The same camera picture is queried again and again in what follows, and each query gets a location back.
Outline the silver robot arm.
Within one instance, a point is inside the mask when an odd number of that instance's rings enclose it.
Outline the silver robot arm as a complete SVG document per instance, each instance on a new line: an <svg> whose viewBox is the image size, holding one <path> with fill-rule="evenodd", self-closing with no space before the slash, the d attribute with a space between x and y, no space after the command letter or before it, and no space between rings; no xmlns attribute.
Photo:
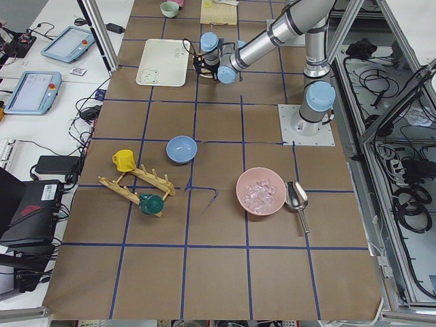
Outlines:
<svg viewBox="0 0 436 327"><path fill-rule="evenodd" d="M207 32L200 38L200 52L192 52L193 67L199 76L231 84L272 50L299 36L305 38L306 59L304 99L290 120L301 136L314 136L332 108L336 91L327 81L330 64L327 54L329 15L334 1L293 1L267 28L247 43L230 41Z"/></svg>

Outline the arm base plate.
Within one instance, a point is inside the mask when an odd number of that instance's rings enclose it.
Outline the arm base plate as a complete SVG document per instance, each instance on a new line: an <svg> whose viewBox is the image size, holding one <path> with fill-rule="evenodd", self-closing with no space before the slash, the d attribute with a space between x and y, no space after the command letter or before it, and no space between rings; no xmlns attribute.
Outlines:
<svg viewBox="0 0 436 327"><path fill-rule="evenodd" d="M300 105L279 104L282 142L296 146L335 146L327 114L318 123L308 123L300 117Z"/></svg>

